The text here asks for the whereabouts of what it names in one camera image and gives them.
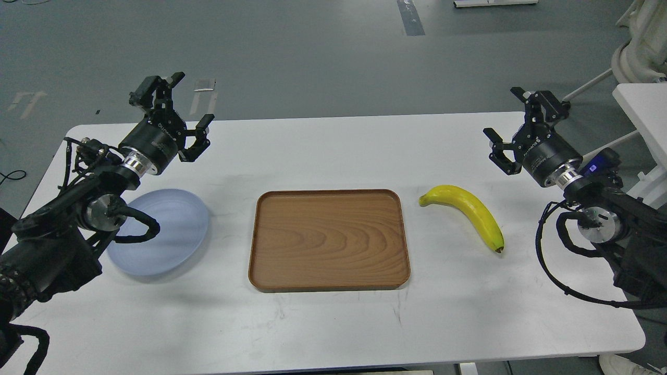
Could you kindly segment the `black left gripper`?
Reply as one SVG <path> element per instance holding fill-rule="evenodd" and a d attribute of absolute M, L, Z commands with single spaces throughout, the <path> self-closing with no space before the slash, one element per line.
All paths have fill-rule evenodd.
<path fill-rule="evenodd" d="M 211 144 L 207 135 L 214 114 L 205 114 L 193 130 L 188 130 L 174 109 L 172 91 L 185 76 L 183 72 L 169 78 L 148 76 L 129 93 L 129 104 L 141 109 L 144 115 L 119 143 L 119 151 L 124 156 L 138 152 L 147 158 L 152 164 L 149 174 L 162 174 L 177 155 L 181 162 L 194 162 Z M 190 147 L 186 147 L 187 137 L 194 137 Z"/>

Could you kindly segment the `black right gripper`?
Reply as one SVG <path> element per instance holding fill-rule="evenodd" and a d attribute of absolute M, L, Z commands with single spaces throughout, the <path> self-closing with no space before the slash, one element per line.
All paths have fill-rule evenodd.
<path fill-rule="evenodd" d="M 514 142 L 506 143 L 493 128 L 484 128 L 490 140 L 489 159 L 505 174 L 519 174 L 522 167 L 541 187 L 553 185 L 551 175 L 562 165 L 575 168 L 582 156 L 555 130 L 560 120 L 570 115 L 569 102 L 560 101 L 552 92 L 529 92 L 512 87 L 510 92 L 524 104 L 524 124 L 514 134 Z M 506 151 L 514 152 L 512 161 Z"/>

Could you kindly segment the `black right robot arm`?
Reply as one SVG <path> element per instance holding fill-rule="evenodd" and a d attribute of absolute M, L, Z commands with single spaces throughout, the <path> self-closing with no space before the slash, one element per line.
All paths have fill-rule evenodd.
<path fill-rule="evenodd" d="M 490 160 L 508 175 L 525 170 L 543 188 L 557 186 L 564 193 L 550 202 L 538 221 L 535 247 L 548 278 L 566 295 L 594 304 L 626 309 L 665 308 L 665 214 L 641 198 L 622 191 L 619 155 L 604 148 L 588 163 L 557 134 L 555 125 L 569 116 L 569 105 L 548 91 L 511 93 L 524 105 L 524 123 L 505 142 L 492 128 Z M 548 269 L 542 249 L 544 226 L 553 212 L 557 234 L 565 249 L 586 258 L 602 258 L 614 274 L 614 286 L 634 296 L 633 301 L 605 301 L 560 282 Z"/>

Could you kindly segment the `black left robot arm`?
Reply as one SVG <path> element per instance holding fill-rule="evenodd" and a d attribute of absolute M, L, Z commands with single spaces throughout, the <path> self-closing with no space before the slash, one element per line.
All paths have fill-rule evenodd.
<path fill-rule="evenodd" d="M 129 94 L 143 118 L 117 146 L 96 139 L 65 137 L 65 175 L 58 195 L 14 223 L 14 247 L 2 253 L 2 365 L 30 335 L 38 340 L 24 373 L 36 374 L 50 336 L 41 328 L 15 324 L 33 302 L 76 291 L 102 274 L 100 257 L 109 244 L 138 244 L 160 232 L 158 221 L 129 207 L 121 195 L 140 186 L 145 174 L 159 175 L 179 157 L 191 163 L 209 147 L 213 114 L 188 129 L 174 109 L 173 89 L 185 77 L 148 76 Z"/>

